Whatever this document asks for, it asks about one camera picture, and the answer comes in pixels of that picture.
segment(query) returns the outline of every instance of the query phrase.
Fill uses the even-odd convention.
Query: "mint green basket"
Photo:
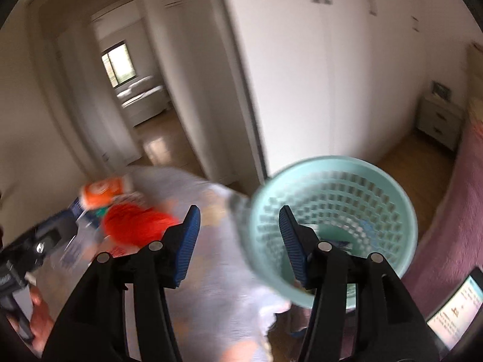
[[[257,274],[294,304],[312,308],[313,295],[295,286],[278,226],[289,205],[297,222],[313,225],[319,239],[349,243],[352,255],[385,256],[401,277],[414,256],[417,221],[402,187],[363,160],[328,156],[304,160],[277,174],[252,199],[245,250]],[[356,306],[354,285],[347,309]]]

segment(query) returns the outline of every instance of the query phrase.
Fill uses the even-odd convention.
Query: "wardrobe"
[[[225,0],[269,176],[305,158],[375,162],[411,129],[420,0]]]

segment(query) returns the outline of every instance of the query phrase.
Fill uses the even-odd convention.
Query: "nightstand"
[[[427,94],[421,100],[417,128],[454,151],[458,146],[464,114],[464,110],[454,103]]]

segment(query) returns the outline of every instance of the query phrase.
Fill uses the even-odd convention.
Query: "pink bedspread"
[[[483,136],[469,124],[455,170],[403,282],[425,317],[471,272],[483,268]]]

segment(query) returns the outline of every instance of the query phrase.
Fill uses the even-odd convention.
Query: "screw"
[[[149,244],[149,250],[153,252],[161,250],[162,248],[163,248],[163,243],[160,241],[153,241]]]
[[[97,262],[100,262],[101,264],[108,262],[109,259],[110,259],[110,255],[109,253],[106,253],[106,252],[99,253],[99,255],[97,256]]]
[[[384,261],[384,257],[379,253],[372,253],[370,259],[374,262],[380,263]]]
[[[319,242],[317,247],[323,252],[330,252],[332,250],[332,245],[328,242]]]
[[[38,254],[42,254],[43,253],[43,250],[45,248],[45,244],[43,242],[39,243],[37,245],[37,247],[35,248],[35,250],[37,250],[37,253]]]

